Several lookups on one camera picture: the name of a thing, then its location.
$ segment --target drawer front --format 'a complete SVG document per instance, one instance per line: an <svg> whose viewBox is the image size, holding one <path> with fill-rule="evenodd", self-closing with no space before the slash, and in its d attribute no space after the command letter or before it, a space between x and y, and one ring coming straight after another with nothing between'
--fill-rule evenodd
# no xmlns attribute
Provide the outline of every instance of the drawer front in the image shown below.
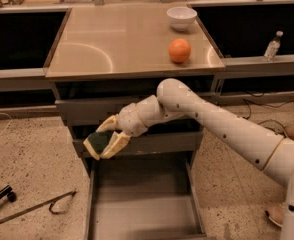
<svg viewBox="0 0 294 240"><path fill-rule="evenodd" d="M99 125L124 106L138 102L138 97L57 100L56 106L67 125Z"/></svg>
<svg viewBox="0 0 294 240"><path fill-rule="evenodd" d="M199 149L202 131L150 134L131 138L129 144L117 155L144 155L169 152L195 151ZM79 157L91 157L83 145L83 139L75 139L73 145Z"/></svg>

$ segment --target clear plastic bottle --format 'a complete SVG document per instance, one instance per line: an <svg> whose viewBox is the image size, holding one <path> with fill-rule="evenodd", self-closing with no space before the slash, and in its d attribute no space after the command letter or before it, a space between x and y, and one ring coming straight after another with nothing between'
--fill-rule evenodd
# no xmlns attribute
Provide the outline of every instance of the clear plastic bottle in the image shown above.
<svg viewBox="0 0 294 240"><path fill-rule="evenodd" d="M283 36L282 31L277 31L276 36L269 42L268 47L265 51L264 59L267 61L272 61L276 56L278 49L280 47L280 38Z"/></svg>

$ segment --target orange fruit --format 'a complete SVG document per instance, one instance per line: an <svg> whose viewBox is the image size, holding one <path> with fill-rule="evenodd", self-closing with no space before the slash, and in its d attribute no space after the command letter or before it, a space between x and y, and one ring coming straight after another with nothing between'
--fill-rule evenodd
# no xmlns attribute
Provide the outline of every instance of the orange fruit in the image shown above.
<svg viewBox="0 0 294 240"><path fill-rule="evenodd" d="M185 39L173 40L169 47L168 52L170 59L175 63L183 63L188 60L191 53L191 46Z"/></svg>

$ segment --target bowl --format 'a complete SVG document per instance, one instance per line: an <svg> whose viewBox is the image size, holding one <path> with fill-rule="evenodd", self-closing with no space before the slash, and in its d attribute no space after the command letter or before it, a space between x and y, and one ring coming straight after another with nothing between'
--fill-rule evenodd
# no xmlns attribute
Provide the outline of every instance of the bowl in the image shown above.
<svg viewBox="0 0 294 240"><path fill-rule="evenodd" d="M185 31L193 24L197 12L188 7L173 7L167 10L170 26L176 31Z"/></svg>

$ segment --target concrete floor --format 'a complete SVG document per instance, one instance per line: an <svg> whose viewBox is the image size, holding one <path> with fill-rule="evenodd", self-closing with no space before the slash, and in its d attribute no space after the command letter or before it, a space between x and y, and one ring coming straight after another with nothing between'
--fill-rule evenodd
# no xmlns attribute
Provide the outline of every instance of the concrete floor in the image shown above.
<svg viewBox="0 0 294 240"><path fill-rule="evenodd" d="M294 126L294 102L279 108L250 107L253 122L274 119ZM246 105L225 108L240 116L249 113ZM0 240L83 239L89 178L55 108L2 112L12 119L0 114L0 189L10 184L18 199L14 203L6 198L0 201L0 218L71 190L77 194L56 204L55 210L65 210L65 214L52 215L47 205L0 225ZM281 130L276 123L263 125ZM284 189L207 130L193 174L208 236L218 240L279 238L280 230L267 220L264 209L282 202Z"/></svg>

